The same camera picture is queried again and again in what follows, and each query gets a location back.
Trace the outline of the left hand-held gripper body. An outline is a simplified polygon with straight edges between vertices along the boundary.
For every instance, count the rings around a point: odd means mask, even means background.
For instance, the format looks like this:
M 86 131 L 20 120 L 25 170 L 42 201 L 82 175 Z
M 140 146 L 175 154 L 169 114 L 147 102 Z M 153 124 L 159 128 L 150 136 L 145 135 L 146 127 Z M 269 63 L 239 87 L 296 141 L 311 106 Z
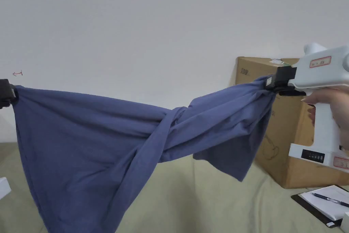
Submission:
M 10 98 L 10 87 L 9 81 L 7 79 L 0 80 L 0 99 Z M 9 185 L 8 179 L 6 177 L 0 177 L 0 199 L 3 199 L 6 195 L 11 192 L 11 187 Z

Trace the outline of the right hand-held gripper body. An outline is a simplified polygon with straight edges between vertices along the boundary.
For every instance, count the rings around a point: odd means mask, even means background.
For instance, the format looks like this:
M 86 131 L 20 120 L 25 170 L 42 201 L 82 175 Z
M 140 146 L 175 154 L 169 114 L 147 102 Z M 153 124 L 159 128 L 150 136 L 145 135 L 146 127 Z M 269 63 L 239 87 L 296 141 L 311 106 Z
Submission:
M 327 49 L 317 43 L 311 43 L 304 47 L 304 53 L 304 57 L 294 65 L 277 69 L 277 90 L 295 89 L 303 91 L 303 96 L 309 96 L 315 90 L 324 88 L 348 91 L 347 45 Z M 311 146 L 291 144 L 289 156 L 345 173 L 349 172 L 349 159 L 340 145 L 339 128 L 329 104 L 316 104 L 313 144 Z

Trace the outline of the person's right hand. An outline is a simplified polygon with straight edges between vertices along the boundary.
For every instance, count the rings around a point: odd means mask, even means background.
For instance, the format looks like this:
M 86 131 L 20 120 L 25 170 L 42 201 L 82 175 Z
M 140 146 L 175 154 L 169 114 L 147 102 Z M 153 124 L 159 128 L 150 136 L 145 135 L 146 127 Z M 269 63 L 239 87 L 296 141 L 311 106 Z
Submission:
M 337 89 L 319 89 L 302 101 L 311 106 L 308 110 L 308 116 L 315 125 L 316 122 L 316 104 L 329 104 L 334 121 L 339 128 L 339 138 L 341 146 L 349 150 L 349 94 L 344 90 Z

